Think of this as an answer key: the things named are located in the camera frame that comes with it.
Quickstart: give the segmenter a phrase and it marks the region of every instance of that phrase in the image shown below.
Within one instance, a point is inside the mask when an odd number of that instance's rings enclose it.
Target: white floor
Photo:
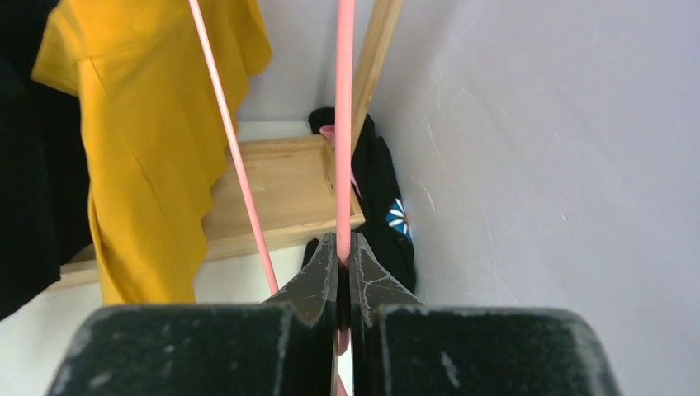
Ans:
[[[305,122],[240,123],[239,139],[273,139],[309,133]],[[304,246],[270,252],[278,282],[299,270]],[[200,303],[258,303],[269,297],[257,254],[207,262],[195,281]],[[101,305],[99,285],[37,296],[0,322],[0,396],[45,394],[80,323]],[[352,354],[338,358],[338,370],[352,394]]]

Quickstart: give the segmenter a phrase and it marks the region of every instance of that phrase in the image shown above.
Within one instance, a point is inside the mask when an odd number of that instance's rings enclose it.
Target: wooden shelf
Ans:
[[[308,242],[335,230],[334,155],[320,135],[256,140],[240,143],[260,224],[270,250]],[[205,260],[255,253],[236,171],[231,163],[211,194],[214,209],[202,220],[209,252]],[[364,216],[352,197],[351,225]],[[98,281],[92,246],[61,267],[61,281],[49,290],[60,290]]]

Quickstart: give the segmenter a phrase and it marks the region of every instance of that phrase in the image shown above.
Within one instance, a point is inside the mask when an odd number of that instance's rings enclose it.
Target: black bag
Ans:
[[[332,107],[317,109],[309,115],[314,134],[319,134],[321,127],[334,123],[335,109]],[[370,116],[365,119],[352,156],[352,172],[365,215],[365,224],[355,231],[365,237],[376,260],[406,289],[415,291],[414,245],[405,221],[399,183],[389,148],[383,138],[376,136]],[[318,243],[315,239],[307,245],[304,265],[311,259]]]

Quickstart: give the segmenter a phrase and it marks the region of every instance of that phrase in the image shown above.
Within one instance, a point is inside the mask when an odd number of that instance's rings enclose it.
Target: pink fabric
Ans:
[[[338,356],[342,356],[350,346],[350,330],[338,330]]]
[[[320,129],[320,133],[330,141],[331,147],[335,149],[335,125],[324,125]],[[350,169],[350,182],[352,183],[353,186],[355,186],[355,192],[359,195],[360,194],[360,187],[357,186],[357,180],[355,180],[355,173],[352,172],[352,161],[350,163],[351,169]]]
[[[231,114],[229,114],[229,107],[226,105],[224,89],[221,87],[219,72],[216,70],[214,54],[211,52],[211,46],[209,44],[209,38],[206,35],[206,28],[204,26],[204,20],[201,17],[199,3],[197,0],[189,0],[189,2],[192,10],[192,17],[194,17],[195,20],[197,34],[199,35],[199,41],[201,42],[201,48],[204,51],[206,67],[209,68],[211,83],[214,85],[216,102],[219,104],[221,119],[224,121],[224,130],[226,131],[226,137],[229,140],[229,149],[231,150],[231,157],[233,157],[234,165],[236,166],[236,174],[238,174],[239,177],[239,184],[241,191],[243,192],[245,208],[248,210],[248,217],[250,218],[250,225],[253,227],[255,243],[258,245],[260,259],[262,260],[262,267],[265,270],[265,276],[267,277],[267,285],[270,288],[270,292],[275,294],[279,290],[277,278],[275,277],[275,270],[272,268],[272,260],[270,259],[270,252],[267,250],[267,244],[265,243],[263,228],[260,226],[258,212],[255,210],[253,193],[250,191],[250,185],[248,184],[248,175],[245,172],[243,158],[241,158],[240,155],[239,143],[238,140],[236,140],[236,134],[234,132],[234,123],[231,120]]]
[[[335,376],[338,378],[338,392],[336,393],[338,396],[348,396],[347,390],[345,390],[345,385],[343,384],[343,380],[340,378],[340,374],[338,372],[335,372]]]

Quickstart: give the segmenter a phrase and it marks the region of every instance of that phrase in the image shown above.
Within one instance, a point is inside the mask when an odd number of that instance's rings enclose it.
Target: black tool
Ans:
[[[434,308],[352,236],[348,266],[327,234],[257,305],[131,305],[78,330],[49,395],[335,395],[338,329],[352,329],[356,395],[618,395],[576,314]]]

